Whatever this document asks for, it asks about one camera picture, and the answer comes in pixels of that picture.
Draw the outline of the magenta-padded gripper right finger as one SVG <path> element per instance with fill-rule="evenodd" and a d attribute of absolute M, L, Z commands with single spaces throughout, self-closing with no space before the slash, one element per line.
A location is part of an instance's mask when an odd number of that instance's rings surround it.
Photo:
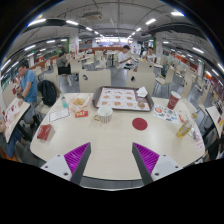
<path fill-rule="evenodd" d="M 166 154 L 159 155 L 138 143 L 132 144 L 132 154 L 144 185 L 150 184 L 182 169 L 170 156 Z"/>

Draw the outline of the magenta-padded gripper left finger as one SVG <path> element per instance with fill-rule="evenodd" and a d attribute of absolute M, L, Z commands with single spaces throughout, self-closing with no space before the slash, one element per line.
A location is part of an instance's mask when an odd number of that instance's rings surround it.
<path fill-rule="evenodd" d="M 79 185 L 90 154 L 91 143 L 88 142 L 65 155 L 56 154 L 42 169 Z"/>

